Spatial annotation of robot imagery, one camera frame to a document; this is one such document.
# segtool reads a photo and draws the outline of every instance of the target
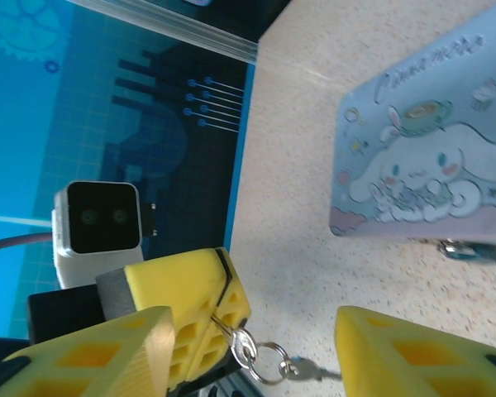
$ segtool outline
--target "metal key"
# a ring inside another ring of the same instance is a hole
[[[255,339],[244,328],[230,327],[214,314],[212,315],[212,321],[224,335],[233,357],[241,367],[248,370],[250,368],[249,361],[254,362],[258,354]]]
[[[283,378],[297,382],[305,380],[333,379],[341,380],[341,374],[320,368],[318,364],[308,358],[295,357],[279,364],[279,373]]]

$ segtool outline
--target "key ring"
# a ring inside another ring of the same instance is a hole
[[[281,356],[281,362],[284,362],[285,367],[283,369],[283,374],[288,374],[290,372],[290,357],[287,354],[287,352],[277,343],[274,342],[262,342],[262,343],[257,343],[257,349],[259,350],[261,347],[266,347],[270,350],[273,350],[274,352],[277,352]],[[279,379],[266,379],[263,376],[259,375],[257,371],[254,368],[254,363],[255,363],[256,357],[250,356],[248,357],[248,369],[250,370],[250,375],[257,380],[258,382],[262,383],[263,385],[267,386],[275,386],[281,383],[283,380],[286,379],[285,375],[279,372],[281,377]]]

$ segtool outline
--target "black cable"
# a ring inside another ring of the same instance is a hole
[[[0,250],[10,246],[20,246],[22,244],[31,244],[32,242],[50,242],[52,240],[51,232],[25,234],[23,236],[15,236],[3,238],[0,240]]]

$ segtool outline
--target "blue dot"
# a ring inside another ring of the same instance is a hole
[[[441,154],[437,157],[437,164],[438,164],[440,167],[444,167],[444,166],[445,166],[445,164],[446,164],[446,154],[441,153]]]

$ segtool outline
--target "white table surface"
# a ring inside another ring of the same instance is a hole
[[[496,346],[496,267],[448,261],[432,246],[337,238],[327,226],[342,95],[492,3],[293,0],[267,32],[231,246],[256,338],[337,370],[336,310],[351,304]],[[345,395],[332,381],[261,389]]]

